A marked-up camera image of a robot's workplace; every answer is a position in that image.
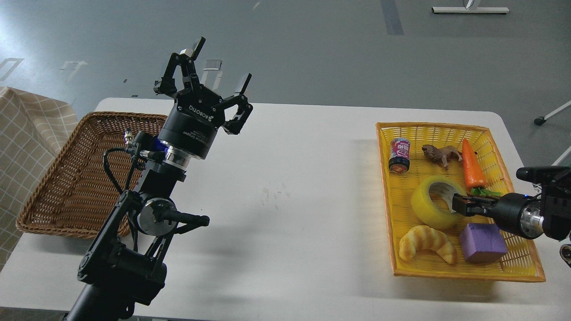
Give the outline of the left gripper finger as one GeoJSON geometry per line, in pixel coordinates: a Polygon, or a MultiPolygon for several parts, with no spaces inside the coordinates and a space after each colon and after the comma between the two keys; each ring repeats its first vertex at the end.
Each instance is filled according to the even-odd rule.
{"type": "Polygon", "coordinates": [[[181,53],[172,53],[170,55],[163,77],[154,82],[153,91],[155,94],[163,94],[173,99],[189,97],[191,100],[198,100],[201,97],[202,84],[196,73],[194,62],[198,58],[205,42],[206,39],[200,37],[191,49],[187,48],[181,53]],[[183,77],[183,90],[177,90],[174,79],[174,73],[178,67],[183,77]]]}
{"type": "Polygon", "coordinates": [[[236,136],[240,134],[245,122],[253,111],[253,106],[245,96],[245,91],[251,79],[251,73],[246,73],[237,84],[234,94],[222,99],[220,103],[216,105],[216,110],[222,112],[222,128],[224,128],[225,132],[229,135],[236,136]],[[237,109],[234,116],[226,120],[225,111],[235,106],[237,109]]]}

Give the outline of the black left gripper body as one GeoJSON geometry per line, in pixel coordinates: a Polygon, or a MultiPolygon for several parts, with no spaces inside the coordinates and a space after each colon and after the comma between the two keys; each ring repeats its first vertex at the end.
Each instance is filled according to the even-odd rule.
{"type": "Polygon", "coordinates": [[[221,101],[222,97],[205,85],[200,85],[198,93],[183,90],[157,138],[195,158],[205,159],[225,121],[221,101]]]}

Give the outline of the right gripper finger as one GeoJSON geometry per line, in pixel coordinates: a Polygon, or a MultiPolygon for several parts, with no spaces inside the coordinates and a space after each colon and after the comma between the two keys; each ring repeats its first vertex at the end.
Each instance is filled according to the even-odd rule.
{"type": "Polygon", "coordinates": [[[454,195],[452,209],[464,217],[491,217],[491,209],[497,205],[497,199],[493,197],[454,195]]]}

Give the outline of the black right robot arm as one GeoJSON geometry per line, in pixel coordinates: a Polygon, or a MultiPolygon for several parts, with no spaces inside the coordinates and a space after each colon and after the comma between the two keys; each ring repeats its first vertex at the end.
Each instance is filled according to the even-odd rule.
{"type": "Polygon", "coordinates": [[[506,193],[497,196],[467,196],[455,193],[453,211],[464,217],[479,215],[493,219],[500,230],[524,239],[541,235],[561,242],[559,256],[570,264],[571,183],[570,167],[520,167],[516,177],[538,185],[541,192],[530,196],[506,193]]]}

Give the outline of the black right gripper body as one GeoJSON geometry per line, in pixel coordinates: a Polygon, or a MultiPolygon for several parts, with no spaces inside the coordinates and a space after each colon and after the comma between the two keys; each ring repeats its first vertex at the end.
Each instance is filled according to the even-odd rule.
{"type": "Polygon", "coordinates": [[[526,194],[508,193],[484,210],[500,230],[522,237],[537,239],[544,234],[541,203],[526,194]]]}

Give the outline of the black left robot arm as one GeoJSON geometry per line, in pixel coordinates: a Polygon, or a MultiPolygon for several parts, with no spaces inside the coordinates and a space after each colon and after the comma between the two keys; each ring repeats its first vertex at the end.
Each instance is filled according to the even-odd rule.
{"type": "Polygon", "coordinates": [[[206,39],[172,53],[154,92],[173,98],[159,134],[125,131],[124,148],[103,153],[103,168],[118,191],[113,210],[78,267],[85,286],[66,321],[119,321],[135,305],[150,305],[165,286],[164,262],[174,235],[206,227],[206,215],[181,212],[171,199],[186,178],[191,159],[205,159],[221,128],[237,135],[253,107],[245,96],[246,74],[234,94],[223,98],[202,84],[195,61],[206,39]]]}

